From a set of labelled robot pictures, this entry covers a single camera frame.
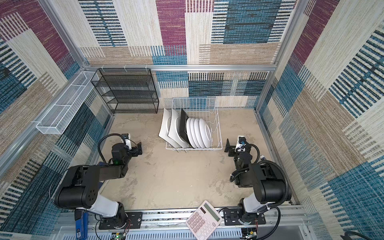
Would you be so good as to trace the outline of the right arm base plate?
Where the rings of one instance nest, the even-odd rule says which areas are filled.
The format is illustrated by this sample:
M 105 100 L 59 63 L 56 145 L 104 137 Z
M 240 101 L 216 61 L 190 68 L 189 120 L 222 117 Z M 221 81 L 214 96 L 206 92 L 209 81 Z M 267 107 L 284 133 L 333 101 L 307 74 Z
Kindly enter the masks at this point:
M 220 213 L 223 214 L 226 226 L 266 224 L 266 219 L 262 214 L 246 213 L 229 208 L 221 209 Z

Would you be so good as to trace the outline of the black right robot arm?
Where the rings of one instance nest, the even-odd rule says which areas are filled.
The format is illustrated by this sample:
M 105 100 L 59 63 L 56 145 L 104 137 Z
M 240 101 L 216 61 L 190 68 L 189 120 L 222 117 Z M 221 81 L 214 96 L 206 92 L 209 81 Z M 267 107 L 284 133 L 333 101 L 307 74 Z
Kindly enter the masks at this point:
M 230 182 L 239 188 L 253 189 L 252 194 L 240 199 L 236 209 L 222 210 L 226 226 L 261 224 L 265 212 L 291 199 L 284 170 L 262 156 L 259 148 L 244 136 L 239 136 L 235 145 L 227 140 L 225 152 L 234 158 L 236 167 Z

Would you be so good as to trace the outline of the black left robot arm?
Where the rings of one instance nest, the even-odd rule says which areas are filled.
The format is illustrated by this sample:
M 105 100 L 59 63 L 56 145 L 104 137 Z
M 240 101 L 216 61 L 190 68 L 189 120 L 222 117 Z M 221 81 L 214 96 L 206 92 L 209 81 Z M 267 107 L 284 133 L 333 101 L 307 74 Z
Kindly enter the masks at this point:
M 124 178 L 129 161 L 142 154 L 142 143 L 132 148 L 118 143 L 112 147 L 111 165 L 70 167 L 57 189 L 54 203 L 62 209 L 84 210 L 99 215 L 100 230 L 126 228 L 129 217 L 124 205 L 99 195 L 99 183 Z

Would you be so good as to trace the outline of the white square plate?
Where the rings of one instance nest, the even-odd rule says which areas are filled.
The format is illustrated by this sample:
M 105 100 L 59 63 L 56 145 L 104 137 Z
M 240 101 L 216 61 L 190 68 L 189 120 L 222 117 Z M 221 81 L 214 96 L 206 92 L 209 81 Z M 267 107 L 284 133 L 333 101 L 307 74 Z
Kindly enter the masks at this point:
M 167 109 L 163 109 L 163 119 L 162 119 L 162 125 L 159 132 L 159 137 L 165 140 L 174 149 L 178 149 L 181 146 L 168 136 L 170 125 L 171 125 L 171 112 L 168 111 Z
M 180 114 L 176 110 L 172 109 L 171 126 L 170 126 L 168 137 L 174 140 L 178 144 L 177 148 L 185 149 L 189 147 L 189 144 L 185 140 L 183 140 L 180 136 L 180 133 L 179 133 L 180 122 L 181 122 Z

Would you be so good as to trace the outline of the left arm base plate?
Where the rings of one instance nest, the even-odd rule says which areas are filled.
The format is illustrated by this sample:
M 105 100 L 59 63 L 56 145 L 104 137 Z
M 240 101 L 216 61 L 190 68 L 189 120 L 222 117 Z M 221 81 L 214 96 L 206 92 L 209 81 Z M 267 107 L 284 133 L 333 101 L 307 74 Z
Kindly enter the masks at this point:
M 142 224 L 143 212 L 126 212 L 122 217 L 102 218 L 99 230 L 139 229 Z

